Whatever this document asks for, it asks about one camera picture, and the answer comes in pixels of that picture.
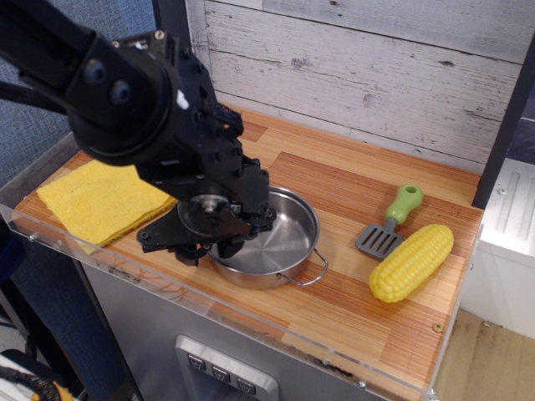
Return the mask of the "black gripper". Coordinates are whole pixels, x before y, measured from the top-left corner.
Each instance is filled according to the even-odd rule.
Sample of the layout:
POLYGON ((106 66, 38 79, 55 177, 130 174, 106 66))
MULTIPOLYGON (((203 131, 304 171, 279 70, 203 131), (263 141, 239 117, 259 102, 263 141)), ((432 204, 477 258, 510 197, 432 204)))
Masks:
POLYGON ((142 251, 166 250, 198 266, 207 244, 219 242, 219 256, 228 259, 272 230, 277 212, 270 207, 269 173, 244 155, 242 117, 217 102, 201 60, 164 31, 119 39, 116 48, 155 67, 170 91, 155 148, 145 149, 136 169, 178 203, 138 231, 142 251))

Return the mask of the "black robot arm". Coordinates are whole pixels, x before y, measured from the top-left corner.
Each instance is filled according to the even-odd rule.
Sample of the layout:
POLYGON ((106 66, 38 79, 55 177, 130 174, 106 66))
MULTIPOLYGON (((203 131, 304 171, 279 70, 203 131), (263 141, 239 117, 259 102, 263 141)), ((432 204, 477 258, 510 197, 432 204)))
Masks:
POLYGON ((144 251, 227 258, 273 227, 269 175, 244 155, 242 117, 218 103, 188 42, 157 30, 112 43, 46 1, 4 1, 1 55, 67 115, 82 150, 177 199, 139 232, 144 251))

